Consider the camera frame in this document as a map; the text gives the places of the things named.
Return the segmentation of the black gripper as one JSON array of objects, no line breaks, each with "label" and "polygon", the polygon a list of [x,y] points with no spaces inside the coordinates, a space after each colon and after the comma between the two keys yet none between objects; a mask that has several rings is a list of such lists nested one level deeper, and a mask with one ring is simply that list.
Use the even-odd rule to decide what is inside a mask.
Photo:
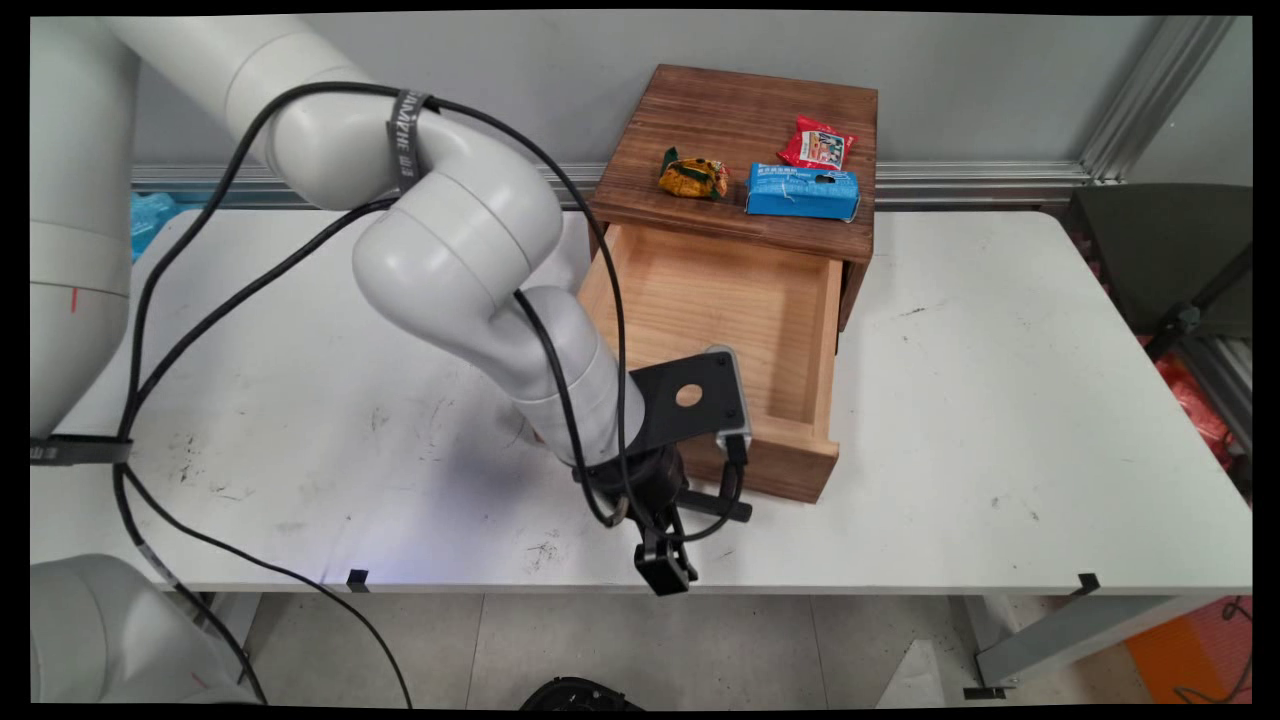
[{"label": "black gripper", "polygon": [[[579,471],[579,480],[589,480],[591,501],[607,527],[623,519],[641,528],[641,542],[634,552],[634,565],[640,577],[659,597],[682,594],[698,580],[684,539],[685,528],[676,500],[687,487],[684,460],[675,445],[662,446],[626,457],[627,478],[618,461],[604,462]],[[673,539],[662,539],[644,528],[648,523],[668,532]]]}]

